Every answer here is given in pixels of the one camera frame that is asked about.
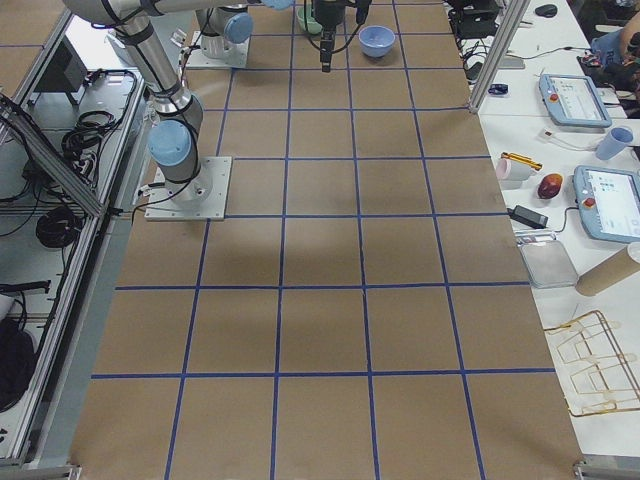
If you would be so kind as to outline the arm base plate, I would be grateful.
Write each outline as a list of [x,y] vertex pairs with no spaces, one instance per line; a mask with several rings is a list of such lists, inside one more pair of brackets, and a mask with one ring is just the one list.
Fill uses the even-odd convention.
[[167,183],[159,167],[154,182],[162,186],[150,191],[150,207],[144,217],[149,221],[223,221],[232,170],[229,156],[200,159],[200,172],[184,190]]
[[245,68],[250,40],[234,44],[221,36],[200,35],[200,31],[193,33],[189,44],[196,47],[191,51],[186,62],[188,69],[231,69]]

